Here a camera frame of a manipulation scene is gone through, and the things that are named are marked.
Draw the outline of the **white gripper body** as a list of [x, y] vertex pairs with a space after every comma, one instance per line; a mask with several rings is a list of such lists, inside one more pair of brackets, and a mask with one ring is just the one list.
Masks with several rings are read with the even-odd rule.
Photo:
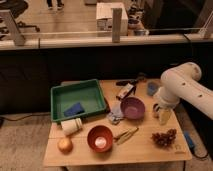
[[177, 96], [167, 90], [165, 87], [160, 87], [154, 94], [156, 103], [163, 109], [174, 109], [177, 105]]

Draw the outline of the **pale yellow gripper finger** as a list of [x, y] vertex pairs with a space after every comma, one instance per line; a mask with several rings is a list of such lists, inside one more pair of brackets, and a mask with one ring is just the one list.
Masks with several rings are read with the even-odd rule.
[[171, 109], [161, 109], [159, 112], [159, 123], [165, 125], [170, 119], [171, 113]]

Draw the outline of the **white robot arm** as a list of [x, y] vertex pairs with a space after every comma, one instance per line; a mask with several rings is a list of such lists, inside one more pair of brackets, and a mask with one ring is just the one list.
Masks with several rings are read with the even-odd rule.
[[213, 120], [213, 91], [199, 83], [202, 71], [193, 62], [187, 62], [164, 71], [162, 86], [154, 94], [153, 114], [160, 125], [166, 125], [172, 110], [183, 99]]

